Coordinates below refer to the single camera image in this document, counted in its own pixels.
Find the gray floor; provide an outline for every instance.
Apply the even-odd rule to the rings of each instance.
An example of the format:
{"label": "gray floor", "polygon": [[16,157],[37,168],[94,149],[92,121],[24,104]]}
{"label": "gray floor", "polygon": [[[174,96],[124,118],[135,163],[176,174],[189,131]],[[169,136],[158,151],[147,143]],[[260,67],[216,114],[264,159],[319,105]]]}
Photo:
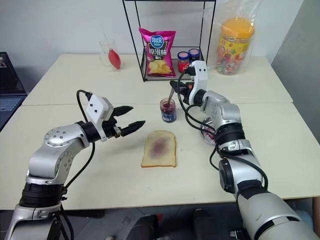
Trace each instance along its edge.
{"label": "gray floor", "polygon": [[[294,209],[310,212],[310,200],[291,200]],[[217,236],[221,240],[232,239],[229,230],[240,228],[242,221],[235,203],[191,204],[174,206],[155,206],[139,208],[118,208],[106,210],[102,218],[70,216],[76,240],[104,240],[116,236],[125,240],[136,221],[151,214],[163,214],[159,223],[163,240],[193,240],[192,215],[195,209],[202,208],[215,219]],[[12,217],[11,210],[0,211],[0,239],[4,239]]]}

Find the white wall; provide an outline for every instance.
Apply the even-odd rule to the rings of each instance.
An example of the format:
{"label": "white wall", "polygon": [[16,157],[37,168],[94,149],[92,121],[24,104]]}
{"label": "white wall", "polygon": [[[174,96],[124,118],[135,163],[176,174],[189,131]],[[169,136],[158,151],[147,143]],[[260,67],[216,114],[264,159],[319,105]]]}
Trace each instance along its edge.
{"label": "white wall", "polygon": [[[266,56],[272,62],[302,2],[263,1],[256,19],[253,55]],[[181,10],[179,3],[169,2],[171,5],[161,10],[152,5],[159,3],[147,4],[163,14],[168,23],[172,21],[168,21],[166,10],[173,14]],[[197,11],[192,13],[190,6],[199,3],[188,4],[183,10],[190,17],[183,23],[192,25],[191,16]],[[141,20],[146,20],[146,15],[150,21],[159,18],[156,14],[141,14]],[[177,36],[182,26],[180,16],[174,21],[178,23]],[[104,38],[101,25],[108,37],[115,39],[119,52],[134,52],[121,0],[0,0],[0,51],[8,52],[23,85],[31,90],[60,54],[99,53],[99,41]]]}

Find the pink chip bag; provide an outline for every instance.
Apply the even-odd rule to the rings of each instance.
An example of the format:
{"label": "pink chip bag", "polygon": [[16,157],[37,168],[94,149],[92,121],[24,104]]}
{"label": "pink chip bag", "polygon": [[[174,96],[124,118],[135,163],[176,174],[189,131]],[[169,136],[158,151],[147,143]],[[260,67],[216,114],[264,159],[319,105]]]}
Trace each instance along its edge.
{"label": "pink chip bag", "polygon": [[150,32],[139,27],[139,32],[146,42],[146,67],[148,76],[175,77],[170,49],[176,31]]}

